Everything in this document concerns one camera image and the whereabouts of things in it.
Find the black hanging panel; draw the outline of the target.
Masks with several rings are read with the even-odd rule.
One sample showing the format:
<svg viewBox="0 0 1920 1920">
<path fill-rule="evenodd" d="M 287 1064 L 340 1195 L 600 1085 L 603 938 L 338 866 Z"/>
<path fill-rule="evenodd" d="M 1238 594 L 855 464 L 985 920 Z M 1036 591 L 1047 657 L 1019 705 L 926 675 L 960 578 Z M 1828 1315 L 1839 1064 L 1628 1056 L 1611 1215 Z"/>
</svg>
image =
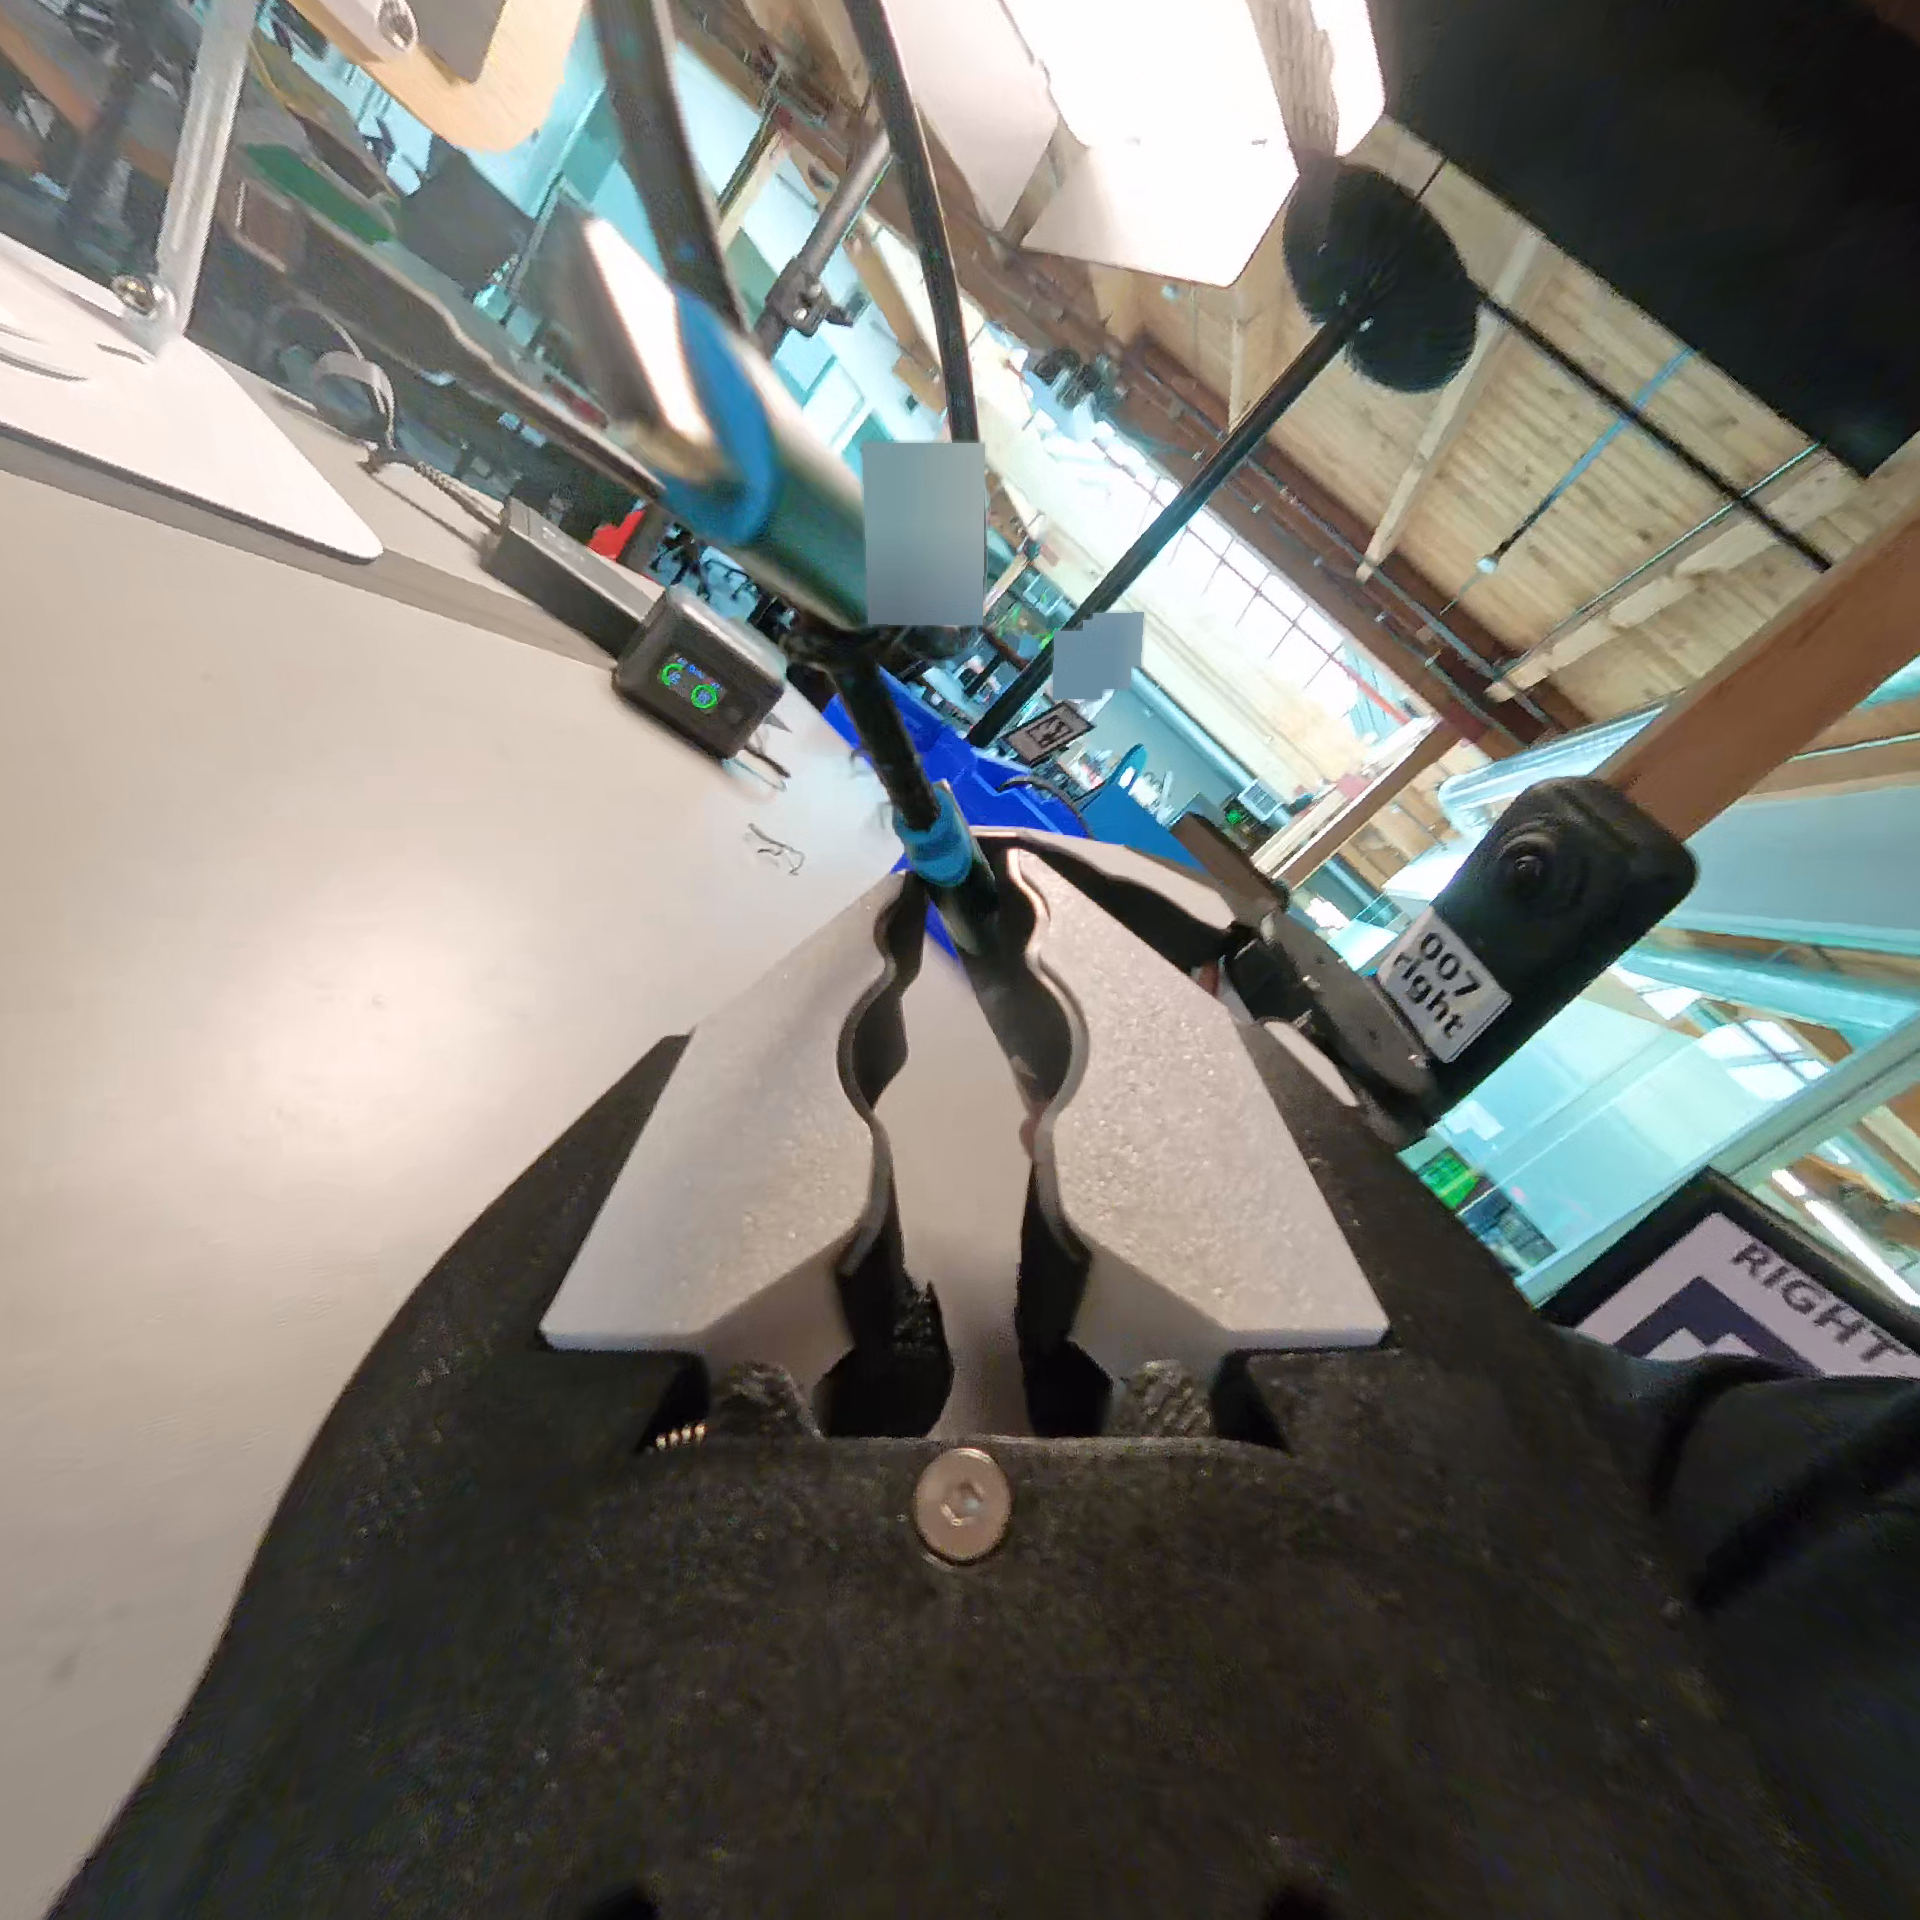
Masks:
<svg viewBox="0 0 1920 1920">
<path fill-rule="evenodd" d="M 1392 121 L 1852 473 L 1916 437 L 1916 6 L 1369 13 Z"/>
</svg>

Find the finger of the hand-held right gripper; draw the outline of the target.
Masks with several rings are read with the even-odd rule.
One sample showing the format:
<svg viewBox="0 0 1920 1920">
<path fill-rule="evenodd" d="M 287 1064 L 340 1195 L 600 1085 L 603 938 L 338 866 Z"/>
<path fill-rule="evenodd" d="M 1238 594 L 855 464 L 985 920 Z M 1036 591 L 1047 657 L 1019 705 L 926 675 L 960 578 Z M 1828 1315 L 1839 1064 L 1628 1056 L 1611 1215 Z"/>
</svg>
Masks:
<svg viewBox="0 0 1920 1920">
<path fill-rule="evenodd" d="M 1258 1015 L 1283 1019 L 1338 1056 L 1376 1093 L 1430 1097 L 1431 1056 L 1379 986 L 1359 975 L 1322 933 L 1288 913 L 1259 923 Z"/>
</svg>

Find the black power brick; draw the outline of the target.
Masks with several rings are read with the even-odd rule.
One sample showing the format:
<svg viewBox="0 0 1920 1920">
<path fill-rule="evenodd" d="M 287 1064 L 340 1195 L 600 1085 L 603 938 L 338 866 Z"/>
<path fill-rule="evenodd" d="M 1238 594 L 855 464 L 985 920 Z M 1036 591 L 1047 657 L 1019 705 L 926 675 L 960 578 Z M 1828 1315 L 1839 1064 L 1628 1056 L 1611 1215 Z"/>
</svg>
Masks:
<svg viewBox="0 0 1920 1920">
<path fill-rule="evenodd" d="M 513 497 L 482 543 L 482 571 L 606 657 L 622 657 L 664 591 L 592 553 Z"/>
</svg>

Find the grey power bank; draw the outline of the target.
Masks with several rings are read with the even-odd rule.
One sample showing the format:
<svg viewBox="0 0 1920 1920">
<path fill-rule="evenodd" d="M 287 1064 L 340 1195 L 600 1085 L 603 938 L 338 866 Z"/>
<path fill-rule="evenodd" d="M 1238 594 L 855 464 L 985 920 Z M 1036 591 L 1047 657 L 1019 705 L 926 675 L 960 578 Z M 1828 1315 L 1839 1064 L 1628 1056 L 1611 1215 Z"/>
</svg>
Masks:
<svg viewBox="0 0 1920 1920">
<path fill-rule="evenodd" d="M 611 683 L 625 705 L 729 761 L 779 707 L 786 661 L 769 638 L 668 587 L 617 657 Z"/>
</svg>

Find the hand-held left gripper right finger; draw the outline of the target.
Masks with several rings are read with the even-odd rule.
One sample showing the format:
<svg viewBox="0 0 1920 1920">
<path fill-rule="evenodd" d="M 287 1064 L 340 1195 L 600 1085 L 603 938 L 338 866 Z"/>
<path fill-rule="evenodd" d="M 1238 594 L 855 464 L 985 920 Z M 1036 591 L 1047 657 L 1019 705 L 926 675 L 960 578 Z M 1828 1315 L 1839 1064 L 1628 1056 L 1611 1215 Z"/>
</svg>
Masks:
<svg viewBox="0 0 1920 1920">
<path fill-rule="evenodd" d="M 1263 1074 L 1267 1033 L 1039 851 L 1004 880 L 1031 913 L 1024 975 L 1064 1049 L 1034 1168 L 1080 1270 L 1066 1343 L 1111 1381 L 1166 1361 L 1211 1385 L 1239 1353 L 1371 1352 L 1388 1317 Z"/>
</svg>

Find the white stand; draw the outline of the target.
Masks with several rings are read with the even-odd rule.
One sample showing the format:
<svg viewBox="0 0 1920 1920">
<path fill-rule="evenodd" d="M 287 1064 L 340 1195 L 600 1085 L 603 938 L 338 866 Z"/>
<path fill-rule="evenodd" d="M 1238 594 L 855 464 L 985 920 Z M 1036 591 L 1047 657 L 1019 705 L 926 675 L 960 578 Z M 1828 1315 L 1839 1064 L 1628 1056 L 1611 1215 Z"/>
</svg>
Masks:
<svg viewBox="0 0 1920 1920">
<path fill-rule="evenodd" d="M 3 243 L 4 432 L 200 503 L 336 560 L 382 543 L 251 393 L 185 337 L 201 287 L 254 7 L 220 3 L 195 61 L 158 254 L 114 294 L 15 239 Z"/>
</svg>

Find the blue plastic bin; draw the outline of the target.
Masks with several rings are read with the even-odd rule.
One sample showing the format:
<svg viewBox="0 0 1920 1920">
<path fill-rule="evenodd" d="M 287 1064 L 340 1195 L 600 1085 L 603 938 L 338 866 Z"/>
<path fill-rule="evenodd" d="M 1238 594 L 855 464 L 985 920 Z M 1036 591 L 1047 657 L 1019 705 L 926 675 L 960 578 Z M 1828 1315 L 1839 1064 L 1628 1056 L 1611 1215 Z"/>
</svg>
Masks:
<svg viewBox="0 0 1920 1920">
<path fill-rule="evenodd" d="M 929 787 L 951 792 L 951 811 L 977 839 L 987 831 L 1049 839 L 1111 880 L 1105 907 L 1171 965 L 1196 975 L 1222 955 L 1232 913 L 1168 831 L 1122 793 L 1072 808 L 1027 770 L 939 735 L 924 750 Z"/>
<path fill-rule="evenodd" d="M 962 774 L 968 774 L 975 765 L 975 753 L 966 742 L 966 735 L 950 725 L 939 712 L 931 710 L 919 699 L 919 693 L 903 683 L 892 672 L 880 672 L 880 683 L 888 689 L 890 699 L 902 714 L 903 733 L 914 743 L 919 759 L 929 770 L 929 781 L 934 783 L 959 783 Z M 872 761 L 864 736 L 858 733 L 855 720 L 849 715 L 849 710 L 839 696 L 833 696 L 827 707 L 823 710 L 823 720 L 827 728 L 839 735 L 854 754 L 863 761 Z"/>
</svg>

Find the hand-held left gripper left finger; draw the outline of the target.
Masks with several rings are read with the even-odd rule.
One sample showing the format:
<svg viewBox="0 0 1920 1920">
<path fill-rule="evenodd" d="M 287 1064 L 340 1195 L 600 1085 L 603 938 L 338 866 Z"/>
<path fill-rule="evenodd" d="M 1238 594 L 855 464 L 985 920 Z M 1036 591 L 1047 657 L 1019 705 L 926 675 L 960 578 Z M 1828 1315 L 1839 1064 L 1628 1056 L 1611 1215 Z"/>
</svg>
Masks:
<svg viewBox="0 0 1920 1920">
<path fill-rule="evenodd" d="M 939 1394 L 878 1119 L 907 1058 L 929 896 L 878 883 L 702 1019 L 544 1313 L 558 1352 L 674 1353 L 810 1394 Z"/>
</svg>

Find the white ceiling light panel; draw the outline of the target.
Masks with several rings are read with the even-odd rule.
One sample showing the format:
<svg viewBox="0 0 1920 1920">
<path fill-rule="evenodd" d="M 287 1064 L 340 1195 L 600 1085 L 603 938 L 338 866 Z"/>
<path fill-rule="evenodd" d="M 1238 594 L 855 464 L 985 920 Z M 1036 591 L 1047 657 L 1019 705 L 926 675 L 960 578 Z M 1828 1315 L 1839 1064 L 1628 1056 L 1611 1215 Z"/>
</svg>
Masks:
<svg viewBox="0 0 1920 1920">
<path fill-rule="evenodd" d="M 1385 117 L 1366 3 L 902 3 L 914 105 L 1022 249 L 1226 288 Z"/>
</svg>

